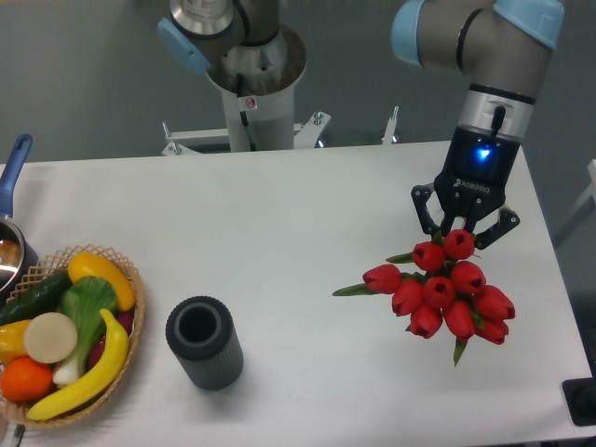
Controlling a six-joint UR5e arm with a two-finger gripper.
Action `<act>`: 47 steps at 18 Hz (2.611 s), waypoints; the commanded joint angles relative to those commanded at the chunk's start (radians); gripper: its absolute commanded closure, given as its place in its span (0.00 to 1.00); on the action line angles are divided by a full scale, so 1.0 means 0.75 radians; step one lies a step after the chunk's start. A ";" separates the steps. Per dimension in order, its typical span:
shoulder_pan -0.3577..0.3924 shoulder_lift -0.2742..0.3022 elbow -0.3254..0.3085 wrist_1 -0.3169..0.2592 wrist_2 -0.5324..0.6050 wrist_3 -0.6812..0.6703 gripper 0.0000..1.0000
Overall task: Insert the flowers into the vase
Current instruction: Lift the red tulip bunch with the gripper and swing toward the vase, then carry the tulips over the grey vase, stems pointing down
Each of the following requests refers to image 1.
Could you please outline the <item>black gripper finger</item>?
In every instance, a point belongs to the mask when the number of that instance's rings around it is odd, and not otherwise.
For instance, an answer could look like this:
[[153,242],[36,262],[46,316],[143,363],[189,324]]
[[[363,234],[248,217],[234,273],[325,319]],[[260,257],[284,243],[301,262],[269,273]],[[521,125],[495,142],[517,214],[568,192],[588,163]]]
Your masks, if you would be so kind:
[[498,209],[497,221],[475,236],[475,248],[485,250],[520,224],[519,215],[507,206]]
[[435,236],[437,233],[442,233],[444,235],[442,226],[433,220],[427,206],[427,202],[434,193],[435,187],[433,183],[416,185],[411,191],[413,205],[421,229],[424,234],[429,236]]

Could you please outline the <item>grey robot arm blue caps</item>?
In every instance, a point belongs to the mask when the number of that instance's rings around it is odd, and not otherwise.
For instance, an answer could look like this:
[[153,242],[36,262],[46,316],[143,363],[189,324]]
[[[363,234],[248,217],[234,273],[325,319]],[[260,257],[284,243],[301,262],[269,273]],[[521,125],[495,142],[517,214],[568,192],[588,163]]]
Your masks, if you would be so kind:
[[[390,41],[402,61],[454,69],[470,79],[436,179],[412,190],[422,230],[448,233],[456,219],[485,249],[512,230],[518,215],[505,189],[564,20],[559,1],[409,1]],[[173,1],[157,25],[169,54],[206,75],[223,99],[235,152],[293,149],[294,88],[305,45],[279,20],[275,1]]]

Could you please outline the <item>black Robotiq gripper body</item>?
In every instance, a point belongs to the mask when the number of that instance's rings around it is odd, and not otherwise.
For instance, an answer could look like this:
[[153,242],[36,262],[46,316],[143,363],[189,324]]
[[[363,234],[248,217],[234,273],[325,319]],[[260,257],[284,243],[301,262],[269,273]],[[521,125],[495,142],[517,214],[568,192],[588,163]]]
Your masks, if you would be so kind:
[[456,128],[445,162],[434,181],[443,210],[440,230],[454,220],[472,231],[478,221],[505,203],[505,188],[520,144],[470,129]]

